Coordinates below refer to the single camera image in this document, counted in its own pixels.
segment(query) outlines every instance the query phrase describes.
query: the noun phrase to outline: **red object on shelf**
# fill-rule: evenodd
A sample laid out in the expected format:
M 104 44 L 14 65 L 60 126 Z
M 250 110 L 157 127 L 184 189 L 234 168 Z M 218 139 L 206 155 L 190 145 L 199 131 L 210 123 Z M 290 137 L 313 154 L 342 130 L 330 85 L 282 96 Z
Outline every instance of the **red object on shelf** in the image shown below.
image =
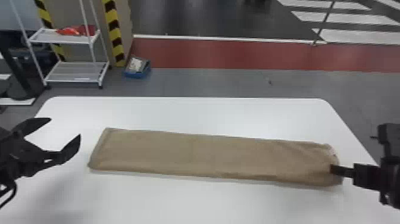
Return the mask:
M 88 25 L 87 29 L 89 30 L 89 35 L 90 36 L 93 36 L 96 33 L 96 26 L 95 25 Z M 81 35 L 87 36 L 85 25 L 78 26 L 77 30 Z
M 90 36 L 93 36 L 96 33 L 95 25 L 88 25 L 87 29 L 89 30 Z M 81 36 L 81 35 L 87 36 L 85 25 L 65 27 L 62 29 L 57 29 L 56 32 L 61 35 L 68 35 L 68 36 Z
M 62 28 L 62 29 L 57 29 L 56 32 L 61 34 L 61 35 L 80 36 L 80 33 L 78 32 L 78 30 L 76 30 L 76 29 L 74 29 L 72 27 L 65 27 L 65 28 Z

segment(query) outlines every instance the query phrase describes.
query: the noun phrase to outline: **cable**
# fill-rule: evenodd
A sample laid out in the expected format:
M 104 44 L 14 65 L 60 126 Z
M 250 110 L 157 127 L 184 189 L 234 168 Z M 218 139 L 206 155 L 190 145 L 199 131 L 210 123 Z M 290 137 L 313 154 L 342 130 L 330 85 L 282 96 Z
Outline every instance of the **cable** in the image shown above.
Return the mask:
M 15 181 L 12 182 L 12 193 L 11 195 L 0 204 L 0 209 L 3 208 L 3 206 L 5 206 L 7 203 L 9 203 L 17 194 L 17 184 L 15 183 Z

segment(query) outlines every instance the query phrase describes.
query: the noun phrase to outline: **white floor marking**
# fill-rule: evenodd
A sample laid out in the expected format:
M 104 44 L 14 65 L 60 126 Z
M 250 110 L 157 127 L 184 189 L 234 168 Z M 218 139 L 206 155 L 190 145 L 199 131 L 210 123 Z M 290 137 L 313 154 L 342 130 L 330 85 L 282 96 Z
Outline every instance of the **white floor marking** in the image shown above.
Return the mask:
M 396 1 L 393 1 L 393 0 L 375 0 L 375 1 L 378 1 L 378 2 L 383 3 L 385 5 L 388 5 L 388 6 L 392 7 L 392 8 L 396 8 L 397 10 L 400 10 L 400 3 L 399 2 L 396 2 Z
M 11 98 L 0 98 L 0 105 L 32 105 L 36 98 L 27 100 L 14 100 Z
M 0 80 L 7 80 L 11 74 L 0 74 Z
M 311 0 L 279 0 L 279 2 L 285 6 L 311 7 L 311 8 L 329 8 L 331 4 L 330 1 L 311 1 Z M 336 2 L 333 8 L 343 9 L 343 10 L 371 10 L 370 8 L 356 2 Z
M 146 34 L 134 34 L 133 38 L 179 39 L 179 40 L 198 40 L 198 41 L 274 42 L 274 43 L 312 43 L 313 42 L 313 40 L 299 40 L 299 39 L 224 38 L 221 36 L 169 36 L 169 35 L 146 35 Z M 325 41 L 317 41 L 317 44 L 325 44 Z
M 302 11 L 292 11 L 302 21 L 322 21 L 326 13 L 311 13 Z M 327 22 L 331 23 L 358 23 L 358 24 L 375 24 L 375 25 L 397 25 L 400 23 L 391 20 L 383 15 L 361 15 L 361 14 L 344 14 L 331 13 Z
M 320 36 L 327 42 L 400 45 L 400 32 L 324 29 Z

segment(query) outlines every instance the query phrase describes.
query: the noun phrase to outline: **white table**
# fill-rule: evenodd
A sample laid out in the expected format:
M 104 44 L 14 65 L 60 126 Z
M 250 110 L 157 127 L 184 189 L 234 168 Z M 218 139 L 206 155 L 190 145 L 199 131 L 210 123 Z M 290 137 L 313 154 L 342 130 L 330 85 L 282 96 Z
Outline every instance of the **white table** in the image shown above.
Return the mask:
M 1 223 L 399 223 L 378 193 L 352 186 L 304 188 L 272 182 L 91 172 L 86 164 L 105 127 L 305 140 L 331 144 L 342 165 L 375 162 L 320 99 L 56 97 L 28 136 L 61 149 L 78 133 L 79 153 L 63 166 L 18 180 Z

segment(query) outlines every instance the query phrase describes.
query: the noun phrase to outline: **beige towel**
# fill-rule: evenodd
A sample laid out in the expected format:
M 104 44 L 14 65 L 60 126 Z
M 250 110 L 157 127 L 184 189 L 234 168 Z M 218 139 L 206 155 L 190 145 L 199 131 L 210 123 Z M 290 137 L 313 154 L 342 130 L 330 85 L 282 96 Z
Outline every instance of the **beige towel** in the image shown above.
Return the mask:
M 340 184 L 331 146 L 313 142 L 106 128 L 88 166 L 94 170 L 256 179 L 312 186 Z

